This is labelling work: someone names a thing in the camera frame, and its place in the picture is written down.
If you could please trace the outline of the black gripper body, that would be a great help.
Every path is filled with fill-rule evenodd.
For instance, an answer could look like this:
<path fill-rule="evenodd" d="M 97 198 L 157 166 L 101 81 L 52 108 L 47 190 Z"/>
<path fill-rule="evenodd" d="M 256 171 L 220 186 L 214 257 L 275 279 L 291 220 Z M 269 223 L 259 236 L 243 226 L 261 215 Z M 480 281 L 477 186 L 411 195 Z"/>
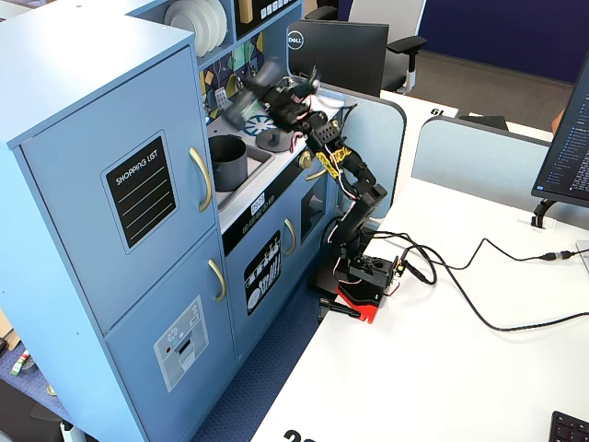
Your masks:
<path fill-rule="evenodd" d="M 276 126 L 287 133 L 309 134 L 310 125 L 306 115 L 310 106 L 305 99 L 314 94 L 312 86 L 277 87 L 279 98 L 274 102 L 266 102 L 267 113 Z"/>

